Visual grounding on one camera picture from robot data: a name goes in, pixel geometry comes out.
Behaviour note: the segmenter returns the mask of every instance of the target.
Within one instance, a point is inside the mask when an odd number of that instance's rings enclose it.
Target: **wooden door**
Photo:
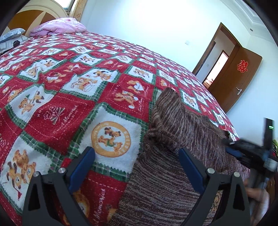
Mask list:
[[[208,88],[224,112],[227,112],[242,95],[255,75],[262,57],[236,45],[226,64]]]

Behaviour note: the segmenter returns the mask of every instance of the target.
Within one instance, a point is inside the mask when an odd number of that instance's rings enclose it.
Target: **curtain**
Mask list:
[[[71,8],[69,17],[73,17],[80,22],[86,3],[87,0],[75,0]]]

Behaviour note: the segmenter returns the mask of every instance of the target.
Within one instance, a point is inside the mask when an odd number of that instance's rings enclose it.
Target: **red paper cutout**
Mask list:
[[[248,62],[245,60],[241,60],[240,63],[237,65],[237,70],[240,71],[241,73],[244,73],[248,71],[247,66],[248,66]]]

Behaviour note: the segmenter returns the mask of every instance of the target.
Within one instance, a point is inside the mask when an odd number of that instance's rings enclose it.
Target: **brown knit sweater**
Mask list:
[[[245,179],[248,169],[226,154],[221,143],[225,132],[205,116],[188,111],[180,96],[170,88],[158,98],[151,129],[144,137],[144,152],[138,157],[119,209],[109,225],[180,225],[195,205],[195,192],[184,173],[177,153],[187,147],[206,167],[231,174],[238,171]],[[205,224],[211,222],[219,195]]]

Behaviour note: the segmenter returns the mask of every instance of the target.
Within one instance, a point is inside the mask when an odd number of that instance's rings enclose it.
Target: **window frame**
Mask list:
[[[68,8],[63,8],[63,9],[67,12],[67,14],[70,13],[70,11],[71,11],[71,9],[72,9],[72,6],[73,6],[74,2],[75,2],[75,0],[71,0],[71,2],[70,2],[70,4],[69,4],[69,7],[68,7]]]

